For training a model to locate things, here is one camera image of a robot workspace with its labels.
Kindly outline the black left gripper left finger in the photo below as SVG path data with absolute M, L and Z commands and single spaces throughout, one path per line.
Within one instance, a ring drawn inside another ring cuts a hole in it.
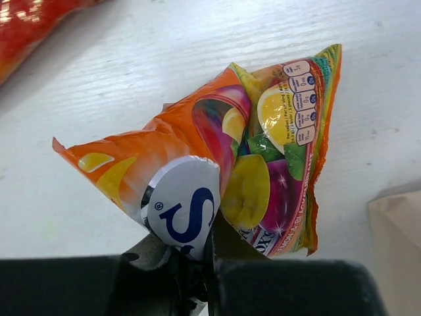
M 199 315 L 200 265 L 148 234 L 121 255 L 1 260 L 2 315 Z

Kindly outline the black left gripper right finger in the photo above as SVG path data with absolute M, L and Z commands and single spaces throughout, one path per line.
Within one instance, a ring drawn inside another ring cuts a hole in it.
M 211 315 L 387 315 L 374 279 L 341 260 L 271 260 L 217 214 L 210 233 Z

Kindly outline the colourful fruit candy bag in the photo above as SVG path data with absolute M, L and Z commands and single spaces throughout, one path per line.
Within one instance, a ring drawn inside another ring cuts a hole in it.
M 232 63 L 141 130 L 52 147 L 132 220 L 202 260 L 217 215 L 267 257 L 318 247 L 341 44 L 247 72 Z

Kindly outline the checkered paper bag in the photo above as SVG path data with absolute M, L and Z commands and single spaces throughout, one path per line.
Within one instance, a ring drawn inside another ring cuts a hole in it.
M 368 204 L 376 282 L 390 315 L 420 314 L 420 191 Z

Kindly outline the red white chips bag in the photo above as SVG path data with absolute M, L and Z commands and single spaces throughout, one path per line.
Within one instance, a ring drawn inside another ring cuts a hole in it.
M 68 14 L 96 5 L 91 0 L 8 0 L 1 2 L 1 82 Z

